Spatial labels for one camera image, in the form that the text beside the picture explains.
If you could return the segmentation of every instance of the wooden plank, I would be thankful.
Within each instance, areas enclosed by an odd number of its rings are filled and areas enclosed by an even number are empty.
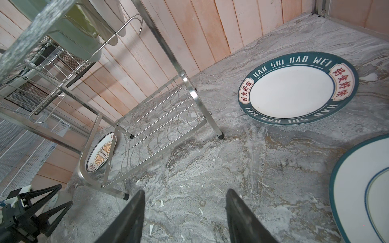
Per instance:
[[[0,12],[7,16],[22,30],[25,30],[31,23],[30,20],[20,13],[8,0],[0,0]]]
[[[85,106],[81,105],[80,103],[78,103],[77,101],[73,100],[71,97],[69,96],[65,96],[63,98],[65,103],[67,103],[69,106],[73,107],[76,111],[78,111],[79,113],[81,113],[83,116],[85,116],[86,118],[88,118],[89,120],[91,120],[93,123],[95,122],[96,120],[96,114],[94,114],[93,112],[91,112],[90,110],[88,110]],[[109,124],[104,121],[104,120],[101,120],[100,122],[100,125],[99,127],[101,128],[105,128],[106,126],[108,126]]]
[[[68,183],[72,177],[72,172],[49,163],[44,163],[37,174],[63,183]]]
[[[231,53],[243,47],[235,7],[232,0],[215,0]]]
[[[389,35],[388,10],[388,0],[374,0],[365,27]]]
[[[103,109],[108,111],[109,114],[111,114],[115,119],[120,119],[122,115],[115,110],[110,104],[108,104],[100,95],[98,95],[93,89],[91,89],[88,85],[85,83],[80,83],[77,88],[79,88],[82,92],[84,92],[88,97],[90,97],[92,100],[94,100],[96,103],[98,103]]]
[[[312,13],[313,0],[301,0],[301,9],[303,13]]]
[[[256,0],[233,0],[243,45],[262,36],[261,18]]]
[[[215,63],[190,0],[165,0],[200,71]]]
[[[54,105],[57,105],[59,102],[59,99],[55,99],[52,103]],[[62,110],[66,111],[67,113],[69,113],[70,115],[72,115],[73,117],[77,118],[78,120],[80,120],[81,122],[83,122],[85,125],[88,125],[90,128],[93,127],[93,121],[90,120],[89,118],[87,118],[86,116],[84,116],[82,113],[80,113],[78,110],[76,110],[75,108],[71,107],[69,104],[67,104],[66,102],[61,102],[58,107],[60,107]]]
[[[73,172],[77,167],[79,158],[76,158],[68,153],[65,153],[58,148],[62,146],[57,146],[51,155],[47,158],[45,164],[52,164],[62,168],[64,170]]]
[[[142,0],[142,2],[188,76],[192,77],[200,72],[165,1]]]
[[[84,83],[99,94],[108,104],[115,108],[121,115],[127,114],[130,110],[109,91],[94,75],[89,76]]]
[[[116,46],[107,45],[105,48],[146,96],[158,89],[122,41],[118,40]]]
[[[63,183],[63,182],[60,182],[60,181],[57,181],[57,180],[53,180],[53,179],[50,179],[50,178],[47,178],[47,177],[44,177],[44,176],[41,176],[41,175],[36,175],[34,177],[34,179],[32,180],[32,182],[31,182],[32,189],[34,191],[35,190],[44,189],[44,188],[47,188],[47,187],[52,187],[52,186],[58,185],[58,184],[62,185],[61,191],[63,191],[66,188],[66,185],[67,185],[66,183]]]
[[[258,0],[258,6],[264,35],[283,24],[281,0]]]
[[[111,54],[104,48],[102,49],[100,63],[104,65],[104,67],[111,73],[111,75],[132,95],[132,97],[138,103],[146,99],[146,95],[142,92],[142,90],[117,63],[115,58],[113,58]]]
[[[54,108],[55,107],[55,104],[51,103],[49,104],[49,106],[51,108]],[[56,108],[56,111],[58,111],[59,113],[61,113],[62,115],[66,116],[67,118],[69,118],[70,120],[73,120],[75,123],[78,123],[80,124],[81,126],[83,126],[84,128],[86,129],[92,129],[92,127],[86,125],[85,123],[83,123],[82,121],[80,121],[79,119],[75,118],[74,116],[70,115],[67,111],[65,111],[64,109],[62,109],[61,107],[57,107]]]
[[[191,0],[211,52],[218,62],[231,54],[214,0]]]
[[[15,40],[15,37],[0,26],[0,43],[3,46],[9,48]]]
[[[139,65],[141,65],[143,70],[158,88],[169,81],[132,26],[127,25],[126,35],[124,37],[120,37],[119,39],[132,53]]]
[[[301,0],[282,0],[282,15],[284,23],[291,21],[301,13]]]
[[[103,115],[107,116],[111,120],[115,121],[116,118],[113,117],[108,111],[106,111],[104,108],[102,108],[98,103],[96,103],[93,99],[91,99],[89,96],[87,96],[82,90],[79,88],[73,89],[73,92],[81,97],[83,97],[91,106],[96,108],[99,112],[101,112]]]
[[[372,2],[373,0],[332,1],[330,16],[364,27]]]
[[[102,67],[93,73],[93,76],[98,79],[108,90],[112,92],[129,110],[134,108],[138,102],[123,88],[123,86]]]
[[[124,8],[124,16],[129,19],[129,16],[134,16],[138,13],[137,9],[135,8],[134,4],[131,2],[131,0],[122,0],[120,1]],[[130,25],[134,28],[135,31],[139,31],[140,29],[140,23],[137,20],[131,21]],[[170,80],[174,76],[177,75],[177,71],[173,67],[173,64],[169,61],[169,58],[159,45],[157,39],[155,39],[154,35],[151,33],[149,27],[147,24],[143,24],[142,27],[142,33],[140,35],[140,39],[142,40],[143,44],[148,48],[148,50],[151,52],[154,59],[157,61],[165,75]]]
[[[0,12],[0,26],[16,39],[20,36],[20,34],[23,33],[23,30],[19,28],[19,26],[12,22],[2,12]]]

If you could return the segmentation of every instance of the white plate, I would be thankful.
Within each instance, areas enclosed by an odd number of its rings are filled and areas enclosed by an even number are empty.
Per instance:
[[[114,31],[118,31],[125,24],[124,15],[121,10],[119,0],[89,0],[100,16],[111,26]],[[123,28],[118,35],[125,36],[126,28]]]
[[[339,159],[329,197],[346,243],[389,242],[389,135],[362,142]]]
[[[107,161],[114,133],[105,135],[95,146],[86,163],[86,171],[94,172]]]
[[[48,0],[11,0],[17,9],[29,20],[33,20],[40,11],[47,5]],[[69,20],[62,18],[54,24],[47,34],[61,47],[73,55],[87,60],[101,46],[101,43],[82,32]],[[90,62],[100,59],[101,52],[98,52]]]
[[[255,68],[240,85],[238,100],[255,120],[288,126],[334,114],[357,89],[358,74],[343,58],[324,52],[298,52]]]

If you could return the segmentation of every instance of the wire mesh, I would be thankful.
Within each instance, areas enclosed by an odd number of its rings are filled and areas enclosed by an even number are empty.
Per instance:
[[[204,117],[186,87],[177,85],[174,80],[164,85],[123,117],[122,124],[133,139],[126,136],[125,143],[114,155],[110,182],[127,172],[136,172],[158,157],[163,150],[173,150],[173,144],[183,140],[183,135],[192,133]]]
[[[22,108],[14,108],[4,102],[0,102],[2,107],[21,114],[28,118],[29,112]],[[43,112],[36,118],[37,123],[45,128],[49,128],[47,112]],[[51,131],[60,136],[64,136],[70,124],[58,119]],[[38,173],[46,159],[56,147],[56,144],[26,131],[8,121],[0,122],[2,132],[2,149],[0,151],[0,199],[5,199],[9,192],[31,184],[31,181]]]

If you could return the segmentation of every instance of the metal frame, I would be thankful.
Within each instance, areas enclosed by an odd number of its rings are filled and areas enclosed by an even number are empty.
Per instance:
[[[26,31],[23,32],[23,34],[20,36],[20,38],[14,44],[12,44],[12,46],[8,49],[8,51],[1,57],[1,59],[0,59],[0,83],[2,80],[4,80],[5,77],[7,77],[7,74],[10,71],[12,71],[13,68],[23,60],[25,55],[32,49],[33,45],[35,45],[35,43],[37,43],[47,33],[48,29],[55,23],[55,21],[57,21],[58,19],[60,19],[61,17],[64,16],[64,14],[74,4],[74,2],[75,2],[75,0],[52,0],[44,8],[44,10],[39,14],[39,17],[37,17],[33,21],[33,23],[26,29]],[[111,160],[113,157],[114,148],[116,145],[116,141],[117,141],[119,132],[123,133],[124,137],[126,139],[133,139],[134,135],[132,135],[130,132],[128,132],[128,129],[125,129],[122,126],[120,126],[118,122],[114,122],[111,119],[109,119],[108,117],[106,117],[105,115],[101,114],[101,112],[99,112],[93,106],[89,105],[82,97],[79,97],[78,95],[74,94],[70,89],[65,87],[64,84],[71,77],[73,77],[75,75],[75,73],[80,68],[82,68],[89,60],[86,60],[82,63],[79,63],[80,64],[79,67],[76,68],[73,72],[71,72],[71,74],[68,75],[66,77],[66,79],[63,80],[62,82],[58,82],[57,80],[54,80],[52,77],[49,77],[47,75],[43,75],[44,76],[43,78],[45,78],[47,81],[49,81],[50,83],[56,84],[56,88],[41,103],[41,104],[43,104],[51,96],[56,95],[58,92],[62,91],[63,93],[70,96],[75,101],[79,102],[81,105],[83,105],[88,110],[90,110],[91,112],[93,112],[94,114],[97,115],[96,120],[95,120],[94,125],[93,125],[93,128],[89,134],[89,137],[87,139],[87,142],[86,142],[86,145],[84,148],[81,148],[77,145],[74,145],[73,143],[67,141],[66,139],[63,139],[62,137],[59,137],[58,135],[51,133],[49,130],[44,129],[44,128],[40,127],[39,125],[24,119],[22,116],[14,114],[6,109],[0,108],[0,117],[1,118],[4,118],[4,119],[11,121],[11,122],[14,122],[14,123],[18,124],[19,126],[22,126],[23,128],[25,128],[33,133],[36,133],[36,134],[38,134],[38,135],[40,135],[40,136],[42,136],[50,141],[53,141],[61,146],[64,146],[64,147],[80,154],[81,157],[80,157],[79,165],[77,167],[77,172],[78,172],[80,179],[86,185],[88,185],[96,190],[113,195],[115,197],[123,198],[125,200],[127,200],[129,198],[129,195],[125,192],[122,192],[120,190],[113,188],[116,184],[118,184],[120,181],[124,180],[127,176],[131,175],[135,171],[138,171],[140,168],[142,168],[144,165],[149,163],[151,160],[155,159],[158,156],[161,156],[165,151],[172,149],[179,142],[185,140],[191,134],[195,133],[199,128],[204,126],[207,122],[214,129],[214,131],[216,132],[216,135],[218,136],[219,139],[224,138],[224,134],[221,132],[221,130],[217,126],[216,122],[214,121],[214,119],[211,115],[211,112],[207,110],[204,103],[201,101],[199,95],[196,92],[196,89],[195,89],[193,83],[190,81],[185,70],[183,70],[183,68],[181,67],[181,65],[177,61],[173,52],[171,51],[171,49],[167,45],[166,41],[163,39],[161,33],[159,32],[155,23],[153,22],[153,20],[149,16],[149,14],[148,14],[147,10],[145,9],[145,7],[143,6],[142,2],[140,0],[132,0],[132,2],[134,3],[135,7],[137,8],[137,10],[139,11],[140,14],[136,14],[136,15],[130,17],[130,19],[123,25],[123,27],[121,27],[109,40],[107,40],[105,43],[103,43],[102,46],[97,51],[95,51],[95,53],[93,53],[91,55],[91,58],[94,55],[96,55],[96,53],[98,53],[105,45],[107,45],[108,42],[112,38],[115,37],[115,35],[117,35],[123,28],[125,28],[125,26],[128,25],[131,20],[133,20],[133,19],[139,20],[141,22],[141,26],[142,26],[142,23],[144,20],[146,22],[146,24],[149,26],[151,32],[153,33],[153,35],[155,36],[155,38],[157,39],[159,44],[161,45],[162,49],[167,54],[169,60],[171,61],[171,63],[173,64],[173,66],[175,67],[175,69],[178,73],[178,75],[176,77],[174,77],[170,82],[168,82],[167,84],[162,86],[160,89],[158,89],[153,95],[160,94],[162,96],[163,89],[169,89],[169,91],[173,92],[172,90],[170,90],[169,85],[173,85],[173,82],[175,82],[179,77],[182,78],[183,86],[178,87],[178,88],[176,87],[176,89],[178,89],[178,91],[175,91],[175,92],[179,92],[180,90],[187,91],[188,98],[185,99],[184,102],[186,102],[189,99],[190,101],[193,101],[197,105],[197,107],[200,110],[200,112],[195,111],[195,114],[197,116],[197,125],[192,126],[187,121],[187,123],[190,125],[191,128],[188,131],[186,131],[185,133],[181,133],[179,131],[179,133],[181,134],[181,136],[179,138],[176,138],[175,140],[170,141],[170,143],[164,147],[160,147],[160,150],[158,150],[158,152],[149,156],[146,160],[142,161],[140,164],[136,165],[134,168],[127,171],[126,173],[121,175],[119,178],[107,183],[109,171],[111,169]],[[33,44],[26,45],[26,42],[28,41],[30,43],[31,40],[33,40]],[[41,72],[37,67],[32,66],[31,68],[34,70],[37,70],[38,72]],[[146,104],[147,101],[150,101],[150,99],[149,98],[146,99],[141,104]],[[184,109],[184,110],[187,110],[188,114],[189,114],[190,107],[194,108],[193,104],[190,106],[186,105],[186,109]],[[180,119],[179,116],[181,113],[178,113],[176,107],[174,107],[173,109],[175,109],[175,111],[177,112],[177,115],[175,117],[178,117],[178,119]],[[87,173],[86,167],[85,167],[85,161],[87,159],[88,152],[91,148],[92,142],[95,138],[95,135],[97,133],[97,129],[99,127],[101,120],[105,120],[111,126],[115,127],[114,140],[112,141],[111,150],[110,150],[110,153],[108,156],[107,167],[106,167],[106,170],[104,173],[102,183],[92,179],[90,177],[90,175]]]

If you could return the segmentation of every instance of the rack leg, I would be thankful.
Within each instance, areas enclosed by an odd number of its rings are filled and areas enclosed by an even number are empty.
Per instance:
[[[95,138],[95,135],[97,133],[97,128],[98,128],[102,118],[103,118],[103,116],[101,114],[98,114],[96,117],[95,123],[93,125],[92,130],[91,130],[91,134],[89,135],[88,140],[86,140],[86,145],[85,145],[84,151],[81,154],[81,158],[80,158],[78,168],[77,168],[77,173],[85,185],[92,187],[95,190],[102,191],[102,192],[105,192],[109,195],[115,196],[117,198],[128,200],[129,194],[122,192],[122,191],[119,191],[119,190],[112,188],[112,187],[111,188],[102,188],[102,184],[99,183],[98,181],[95,181],[94,179],[92,179],[89,176],[89,174],[86,172],[85,160],[88,156],[88,152],[92,146],[93,139]]]
[[[205,119],[207,120],[207,122],[209,122],[211,127],[215,130],[217,137],[219,139],[223,139],[224,138],[224,133],[222,131],[220,131],[220,129],[217,126],[217,124],[216,124],[214,118],[212,117],[211,113],[205,107],[205,105],[201,101],[199,95],[197,95],[196,89],[193,86],[193,84],[190,81],[190,79],[188,78],[188,76],[186,75],[186,73],[183,73],[181,75],[181,78],[184,81],[184,84],[187,87],[187,89],[188,89],[189,93],[191,94],[192,98],[194,99],[195,103],[199,107],[200,111],[203,113],[203,116],[205,116]]]

